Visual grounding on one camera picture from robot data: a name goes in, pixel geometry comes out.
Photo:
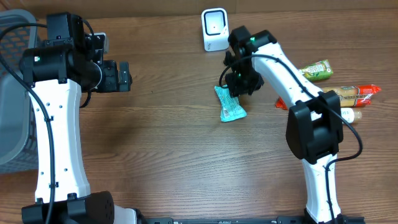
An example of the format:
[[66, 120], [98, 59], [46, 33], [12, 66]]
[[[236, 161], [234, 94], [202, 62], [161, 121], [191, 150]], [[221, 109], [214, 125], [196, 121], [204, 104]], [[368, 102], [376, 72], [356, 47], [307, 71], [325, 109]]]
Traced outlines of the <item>mint green wipes packet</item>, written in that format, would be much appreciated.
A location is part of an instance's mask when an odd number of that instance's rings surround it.
[[246, 111], [239, 104], [238, 97], [231, 97], [229, 89], [225, 86], [215, 86], [215, 92], [221, 103], [220, 120], [227, 123], [245, 118]]

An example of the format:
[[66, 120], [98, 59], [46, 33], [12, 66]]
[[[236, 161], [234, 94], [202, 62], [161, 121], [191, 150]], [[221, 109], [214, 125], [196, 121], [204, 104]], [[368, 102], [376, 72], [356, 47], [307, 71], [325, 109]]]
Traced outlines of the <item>green snack packet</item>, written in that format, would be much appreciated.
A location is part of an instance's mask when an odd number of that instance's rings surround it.
[[333, 70], [328, 60], [321, 60], [307, 65], [299, 69], [299, 72], [311, 82], [327, 80], [333, 75]]

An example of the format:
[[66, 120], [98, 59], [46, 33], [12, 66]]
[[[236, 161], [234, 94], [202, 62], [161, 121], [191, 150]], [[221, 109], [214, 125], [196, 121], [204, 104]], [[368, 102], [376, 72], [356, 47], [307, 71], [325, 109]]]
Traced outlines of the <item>white tube gold cap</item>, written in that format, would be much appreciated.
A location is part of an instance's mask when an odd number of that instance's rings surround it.
[[362, 119], [362, 112], [358, 108], [341, 108], [341, 117], [348, 123], [357, 123]]

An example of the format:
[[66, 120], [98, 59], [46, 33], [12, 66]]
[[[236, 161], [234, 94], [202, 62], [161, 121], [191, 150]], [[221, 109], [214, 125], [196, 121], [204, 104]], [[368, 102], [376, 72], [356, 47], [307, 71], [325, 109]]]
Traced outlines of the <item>orange spaghetti packet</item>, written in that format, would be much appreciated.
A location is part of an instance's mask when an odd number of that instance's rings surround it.
[[364, 107], [371, 104], [371, 97], [382, 90], [377, 85], [358, 85], [358, 86], [331, 86], [317, 88], [315, 93], [321, 93], [324, 104], [334, 107], [337, 105], [337, 98], [341, 108]]

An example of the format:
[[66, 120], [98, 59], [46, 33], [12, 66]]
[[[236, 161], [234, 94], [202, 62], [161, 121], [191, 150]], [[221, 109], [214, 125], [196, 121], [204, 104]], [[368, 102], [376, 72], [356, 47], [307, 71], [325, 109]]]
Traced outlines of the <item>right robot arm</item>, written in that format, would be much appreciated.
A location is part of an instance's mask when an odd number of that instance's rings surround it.
[[250, 34], [244, 27], [228, 37], [231, 51], [223, 73], [233, 97], [253, 94], [268, 82], [288, 107], [287, 144], [302, 161], [307, 186], [305, 215], [308, 223], [339, 223], [341, 209], [336, 199], [335, 165], [343, 140], [340, 100], [309, 82], [289, 61], [276, 38], [264, 30]]

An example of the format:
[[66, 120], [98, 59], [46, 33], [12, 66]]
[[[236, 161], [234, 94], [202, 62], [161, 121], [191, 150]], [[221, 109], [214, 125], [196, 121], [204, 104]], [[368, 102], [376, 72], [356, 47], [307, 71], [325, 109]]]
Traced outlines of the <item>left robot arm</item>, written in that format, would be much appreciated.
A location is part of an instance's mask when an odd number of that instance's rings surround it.
[[26, 50], [20, 70], [29, 87], [37, 131], [39, 175], [35, 203], [24, 223], [137, 223], [137, 212], [117, 206], [108, 191], [93, 193], [81, 154], [83, 93], [127, 92], [127, 62], [105, 60], [107, 37], [80, 16], [47, 16], [47, 39]]

